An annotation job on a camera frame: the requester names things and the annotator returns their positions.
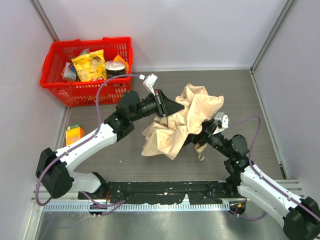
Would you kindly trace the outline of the beige and black umbrella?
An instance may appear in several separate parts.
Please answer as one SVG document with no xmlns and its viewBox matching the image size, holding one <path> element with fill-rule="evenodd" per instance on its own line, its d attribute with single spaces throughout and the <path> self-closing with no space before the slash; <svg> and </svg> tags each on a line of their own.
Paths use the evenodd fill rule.
<svg viewBox="0 0 320 240">
<path fill-rule="evenodd" d="M 205 86 L 187 84 L 175 101 L 184 106 L 168 117 L 155 117 L 142 132 L 145 144 L 141 155 L 165 155 L 174 160 L 190 134 L 198 135 L 202 123 L 210 120 L 224 104 L 224 97 L 209 95 Z"/>
</svg>

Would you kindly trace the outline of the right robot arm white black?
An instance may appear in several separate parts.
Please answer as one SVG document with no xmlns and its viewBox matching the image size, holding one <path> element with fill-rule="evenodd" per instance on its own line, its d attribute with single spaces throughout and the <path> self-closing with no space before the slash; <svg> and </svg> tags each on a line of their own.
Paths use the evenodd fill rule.
<svg viewBox="0 0 320 240">
<path fill-rule="evenodd" d="M 240 134 L 227 139 L 222 131 L 228 121 L 212 119 L 202 123 L 202 130 L 192 142 L 196 147 L 211 146 L 227 157 L 226 182 L 233 193 L 252 201 L 271 216 L 289 240 L 320 238 L 320 208 L 311 197 L 302 198 L 265 174 L 251 159 L 251 148 Z"/>
</svg>

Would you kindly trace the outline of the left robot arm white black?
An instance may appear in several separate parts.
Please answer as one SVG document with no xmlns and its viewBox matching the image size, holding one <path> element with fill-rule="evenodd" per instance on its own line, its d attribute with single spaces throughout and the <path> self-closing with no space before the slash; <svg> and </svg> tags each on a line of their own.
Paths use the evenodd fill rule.
<svg viewBox="0 0 320 240">
<path fill-rule="evenodd" d="M 107 182 L 96 172 L 75 172 L 78 165 L 126 137 L 134 130 L 135 121 L 153 114 L 168 117 L 183 109 L 182 104 L 167 98 L 160 89 L 145 99 L 140 99 L 136 91 L 125 92 L 115 112 L 94 131 L 66 147 L 55 151 L 49 147 L 43 150 L 35 175 L 51 199 L 58 199 L 68 192 L 103 198 L 108 190 Z"/>
</svg>

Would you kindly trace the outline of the black cd spindle case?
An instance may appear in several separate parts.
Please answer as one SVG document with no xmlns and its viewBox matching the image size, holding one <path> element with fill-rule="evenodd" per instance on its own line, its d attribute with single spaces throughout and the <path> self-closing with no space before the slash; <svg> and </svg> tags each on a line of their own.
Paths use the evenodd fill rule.
<svg viewBox="0 0 320 240">
<path fill-rule="evenodd" d="M 121 63 L 116 63 L 113 61 L 108 61 L 105 63 L 105 71 L 106 71 L 106 77 L 108 79 L 114 76 L 126 74 L 125 66 L 122 65 Z"/>
</svg>

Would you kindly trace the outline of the orange snack packet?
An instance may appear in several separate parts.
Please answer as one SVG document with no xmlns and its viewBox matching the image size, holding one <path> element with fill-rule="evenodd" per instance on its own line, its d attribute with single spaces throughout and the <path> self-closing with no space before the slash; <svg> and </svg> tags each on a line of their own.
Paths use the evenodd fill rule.
<svg viewBox="0 0 320 240">
<path fill-rule="evenodd" d="M 122 64 L 125 67 L 125 73 L 129 73 L 129 64 L 118 54 L 113 60 L 114 63 Z"/>
</svg>

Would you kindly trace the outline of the yellow chips bag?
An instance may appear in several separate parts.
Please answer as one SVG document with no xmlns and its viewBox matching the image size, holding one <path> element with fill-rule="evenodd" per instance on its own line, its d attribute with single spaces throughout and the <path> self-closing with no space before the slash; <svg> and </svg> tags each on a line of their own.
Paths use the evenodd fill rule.
<svg viewBox="0 0 320 240">
<path fill-rule="evenodd" d="M 104 50 L 100 49 L 71 59 L 81 82 L 106 80 Z"/>
</svg>

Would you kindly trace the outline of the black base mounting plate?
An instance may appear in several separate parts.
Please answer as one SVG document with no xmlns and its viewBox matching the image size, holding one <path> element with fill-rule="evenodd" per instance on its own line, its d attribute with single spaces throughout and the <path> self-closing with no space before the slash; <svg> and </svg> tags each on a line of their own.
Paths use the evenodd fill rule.
<svg viewBox="0 0 320 240">
<path fill-rule="evenodd" d="M 90 193 L 94 199 L 110 200 L 112 204 L 122 200 L 126 204 L 181 204 L 188 197 L 190 204 L 216 204 L 223 199 L 241 199 L 238 191 L 220 181 L 131 181 L 108 182 L 101 195 Z"/>
</svg>

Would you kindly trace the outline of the orange juice carton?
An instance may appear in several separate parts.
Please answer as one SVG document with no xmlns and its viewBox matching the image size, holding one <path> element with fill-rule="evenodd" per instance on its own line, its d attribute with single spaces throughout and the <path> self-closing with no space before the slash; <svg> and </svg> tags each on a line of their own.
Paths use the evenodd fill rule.
<svg viewBox="0 0 320 240">
<path fill-rule="evenodd" d="M 85 131 L 79 124 L 70 125 L 66 128 L 65 131 L 65 144 L 69 146 L 78 141 L 79 139 L 83 138 L 84 136 Z"/>
</svg>

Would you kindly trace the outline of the grey small box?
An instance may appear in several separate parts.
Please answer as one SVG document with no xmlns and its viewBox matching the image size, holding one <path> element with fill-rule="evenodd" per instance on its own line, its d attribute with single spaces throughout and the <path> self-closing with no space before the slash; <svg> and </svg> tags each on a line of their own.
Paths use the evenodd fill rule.
<svg viewBox="0 0 320 240">
<path fill-rule="evenodd" d="M 61 76 L 64 81 L 75 82 L 77 80 L 77 74 L 69 67 L 70 64 L 70 62 L 65 63 Z"/>
</svg>

